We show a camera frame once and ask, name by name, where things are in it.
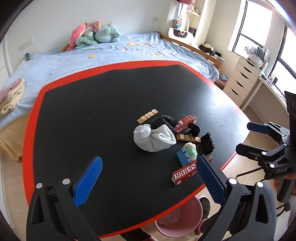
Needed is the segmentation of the black patterned cloth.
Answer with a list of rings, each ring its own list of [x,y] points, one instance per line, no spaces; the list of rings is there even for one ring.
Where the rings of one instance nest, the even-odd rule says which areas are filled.
[[[178,119],[168,116],[168,115],[161,115],[158,118],[156,118],[155,120],[151,120],[149,122],[149,125],[151,126],[152,130],[155,130],[157,128],[159,128],[162,125],[166,125],[170,131],[176,135],[177,131],[175,130],[175,127],[177,125]]]

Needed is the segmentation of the white cloth sock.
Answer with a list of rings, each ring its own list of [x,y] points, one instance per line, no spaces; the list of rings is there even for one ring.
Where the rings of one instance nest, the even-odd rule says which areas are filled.
[[[152,129],[150,125],[140,125],[133,131],[135,144],[148,152],[159,152],[176,144],[173,132],[166,126]]]

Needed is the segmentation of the wall switch panel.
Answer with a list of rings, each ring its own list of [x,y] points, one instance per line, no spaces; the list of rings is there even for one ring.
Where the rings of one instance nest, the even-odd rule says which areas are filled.
[[[21,52],[24,49],[26,49],[27,47],[29,47],[30,45],[32,45],[34,43],[34,39],[30,38],[29,40],[27,40],[26,42],[24,42],[23,44],[19,45],[18,47],[18,51]]]

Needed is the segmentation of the black red-edged table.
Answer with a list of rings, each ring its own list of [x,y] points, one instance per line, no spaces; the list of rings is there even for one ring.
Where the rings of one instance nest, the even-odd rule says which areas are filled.
[[[188,66],[171,61],[112,64],[82,71],[42,88],[31,111],[23,149],[27,200],[38,183],[72,178],[94,156],[103,169],[80,211],[99,237],[147,225],[198,194],[195,175],[174,185],[181,167],[179,142],[150,153],[133,140],[137,120],[151,110],[181,119],[197,117],[210,133],[212,163],[228,165],[247,135],[248,117],[215,84]]]

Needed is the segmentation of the black rectangular box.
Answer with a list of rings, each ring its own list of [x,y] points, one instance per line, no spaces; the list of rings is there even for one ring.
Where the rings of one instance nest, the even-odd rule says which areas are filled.
[[[212,136],[209,132],[201,137],[201,154],[209,155],[215,149],[215,144],[213,142]]]

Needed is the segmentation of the tan wooden strip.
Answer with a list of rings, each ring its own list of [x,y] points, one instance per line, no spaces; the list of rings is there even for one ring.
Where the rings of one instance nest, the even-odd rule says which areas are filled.
[[[200,137],[193,137],[192,135],[178,134],[176,135],[176,139],[178,141],[184,141],[184,142],[201,143]]]
[[[153,116],[155,116],[156,114],[158,114],[158,111],[156,109],[152,109],[151,111],[149,111],[148,113],[144,114],[143,116],[141,116],[137,122],[139,124],[144,123],[145,121],[147,121],[148,119],[152,118]]]

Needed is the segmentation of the green white tissue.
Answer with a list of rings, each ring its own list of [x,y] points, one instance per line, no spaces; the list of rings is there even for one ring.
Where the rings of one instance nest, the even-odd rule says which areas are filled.
[[[196,160],[198,153],[197,153],[197,149],[196,149],[195,144],[193,144],[191,142],[186,143],[184,145],[184,149],[185,149],[186,153],[188,154],[189,158],[191,159],[191,161]]]

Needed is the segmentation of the blue rectangular block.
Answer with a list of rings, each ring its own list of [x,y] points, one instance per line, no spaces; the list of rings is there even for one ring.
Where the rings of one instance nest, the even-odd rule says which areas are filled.
[[[185,148],[181,148],[177,153],[176,153],[182,167],[187,166],[189,163],[191,163],[191,159],[188,155],[188,153],[186,152]]]

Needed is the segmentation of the black tracker board right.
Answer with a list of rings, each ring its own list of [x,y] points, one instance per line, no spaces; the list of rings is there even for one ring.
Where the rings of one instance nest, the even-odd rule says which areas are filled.
[[[287,112],[290,118],[290,137],[295,139],[296,128],[296,94],[285,91],[285,100],[287,103]]]

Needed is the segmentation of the white desk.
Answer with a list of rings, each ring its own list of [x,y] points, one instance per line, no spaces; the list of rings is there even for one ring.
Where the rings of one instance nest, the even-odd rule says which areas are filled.
[[[288,127],[288,112],[285,97],[268,80],[260,75],[253,87],[240,104],[245,110],[251,108],[261,121],[267,123],[272,121],[279,125]]]

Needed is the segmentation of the white slipper right foot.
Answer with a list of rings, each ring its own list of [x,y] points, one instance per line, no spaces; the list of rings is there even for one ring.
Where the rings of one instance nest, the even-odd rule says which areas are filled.
[[[198,199],[202,206],[202,219],[207,219],[211,210],[210,200],[206,196],[200,196]]]

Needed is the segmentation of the pink trash bin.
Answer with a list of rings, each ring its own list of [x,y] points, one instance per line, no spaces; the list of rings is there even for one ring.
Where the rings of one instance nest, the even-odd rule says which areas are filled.
[[[203,208],[197,197],[154,221],[158,232],[167,237],[184,237],[193,232],[202,220]]]

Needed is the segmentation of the red box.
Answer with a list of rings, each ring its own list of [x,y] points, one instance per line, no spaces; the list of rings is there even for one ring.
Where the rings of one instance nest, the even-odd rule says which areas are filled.
[[[195,115],[190,115],[190,114],[178,120],[177,125],[175,126],[176,133],[177,134],[182,133],[188,128],[190,123],[194,124],[196,121],[197,121],[197,117]]]
[[[195,174],[197,174],[197,160],[192,161],[191,163],[187,164],[186,166],[178,169],[172,174],[172,182],[175,186],[189,180]]]

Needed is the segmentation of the black hair scrunchie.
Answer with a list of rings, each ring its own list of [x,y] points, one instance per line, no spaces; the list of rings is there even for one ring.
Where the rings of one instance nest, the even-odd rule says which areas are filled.
[[[188,135],[191,135],[193,137],[198,137],[200,133],[200,128],[193,123],[188,124]]]

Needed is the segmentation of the folded beige pink blankets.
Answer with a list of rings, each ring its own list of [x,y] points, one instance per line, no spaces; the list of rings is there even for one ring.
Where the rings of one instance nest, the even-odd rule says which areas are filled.
[[[20,101],[25,91],[25,78],[14,81],[7,88],[1,90],[1,118],[11,113]]]

